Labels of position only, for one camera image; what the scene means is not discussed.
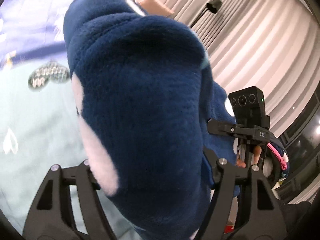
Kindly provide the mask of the right hand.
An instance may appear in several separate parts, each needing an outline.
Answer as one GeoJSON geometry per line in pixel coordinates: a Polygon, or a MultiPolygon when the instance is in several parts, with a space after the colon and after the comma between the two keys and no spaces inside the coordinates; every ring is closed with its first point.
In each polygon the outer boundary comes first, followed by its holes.
{"type": "MultiPolygon", "coordinates": [[[[260,155],[261,155],[262,149],[260,146],[255,146],[253,149],[253,156],[251,157],[250,165],[257,165],[259,163],[260,155]]],[[[238,167],[246,168],[246,163],[242,161],[240,158],[237,159],[236,165],[238,167]]]]}

